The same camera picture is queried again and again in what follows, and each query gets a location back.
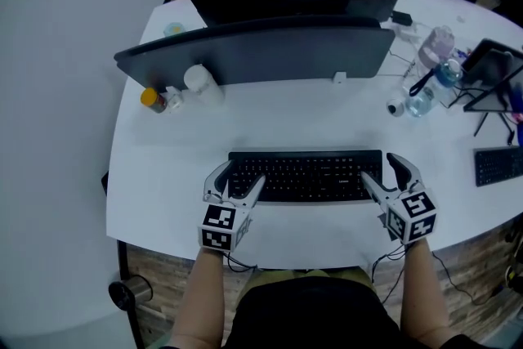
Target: desk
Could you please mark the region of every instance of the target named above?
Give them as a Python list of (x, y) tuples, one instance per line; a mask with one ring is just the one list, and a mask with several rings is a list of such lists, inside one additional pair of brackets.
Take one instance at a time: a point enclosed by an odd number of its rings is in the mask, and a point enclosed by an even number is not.
[[(523, 29), (462, 0), (399, 0), (396, 9), (426, 25), (427, 33), (429, 26), (449, 25), (470, 47), (485, 36), (512, 47), (523, 43)], [(171, 21), (187, 29), (203, 26), (189, 0), (172, 2), (154, 9), (141, 42), (161, 38)], [(411, 59), (414, 48), (396, 40), (392, 51)], [(207, 207), (203, 182), (230, 150), (249, 147), (381, 149), (404, 156), (419, 167), (440, 206), (429, 239), (435, 250), (516, 216), (523, 178), (475, 186), (472, 150), (503, 145), (507, 133), (501, 121), (487, 119), (473, 138), (480, 115), (464, 114), (459, 106), (437, 107), (422, 119), (391, 117), (385, 104), (397, 96), (397, 74), (404, 71), (404, 62), (388, 56), (377, 77), (341, 85), (329, 80), (232, 85), (225, 87), (220, 109), (205, 108), (187, 94), (177, 114), (150, 112), (139, 101), (143, 88), (128, 79), (111, 153), (107, 234), (194, 259), (196, 226)], [(396, 184), (388, 163), (383, 180)], [(365, 266), (398, 246), (377, 220), (379, 213), (376, 204), (257, 205), (235, 257), (275, 269)]]

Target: black shirt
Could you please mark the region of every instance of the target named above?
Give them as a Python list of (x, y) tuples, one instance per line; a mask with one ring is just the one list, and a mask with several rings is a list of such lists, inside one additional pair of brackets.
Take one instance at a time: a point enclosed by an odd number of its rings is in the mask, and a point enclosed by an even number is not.
[[(305, 277), (253, 288), (242, 298), (225, 348), (252, 347), (425, 346), (402, 334), (368, 287), (350, 280)], [(457, 336), (443, 348), (482, 346)]]

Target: black keyboard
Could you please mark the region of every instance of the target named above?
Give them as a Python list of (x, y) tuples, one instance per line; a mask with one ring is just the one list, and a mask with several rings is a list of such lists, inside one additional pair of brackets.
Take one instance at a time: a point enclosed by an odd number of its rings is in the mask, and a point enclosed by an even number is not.
[(361, 172), (382, 181), (382, 152), (232, 152), (229, 196), (244, 196), (258, 175), (266, 176), (261, 202), (336, 202), (370, 199)]
[(523, 175), (523, 148), (476, 150), (476, 186), (506, 181)]

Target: person's arm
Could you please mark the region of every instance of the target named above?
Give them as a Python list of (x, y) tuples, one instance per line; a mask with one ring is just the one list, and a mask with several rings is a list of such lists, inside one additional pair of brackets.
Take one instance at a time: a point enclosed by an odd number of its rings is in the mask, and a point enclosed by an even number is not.
[(458, 335), (449, 327), (445, 297), (425, 239), (412, 245), (405, 258), (401, 330), (432, 349)]
[(223, 256), (202, 248), (190, 273), (169, 346), (179, 349), (219, 348), (224, 318)]

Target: metal cylinder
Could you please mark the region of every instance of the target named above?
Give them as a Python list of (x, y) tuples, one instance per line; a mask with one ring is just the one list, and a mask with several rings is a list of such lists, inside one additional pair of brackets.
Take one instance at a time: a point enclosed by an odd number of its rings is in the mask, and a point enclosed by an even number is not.
[(109, 295), (120, 310), (129, 311), (137, 304), (150, 301), (153, 289), (143, 276), (135, 275), (109, 285)]

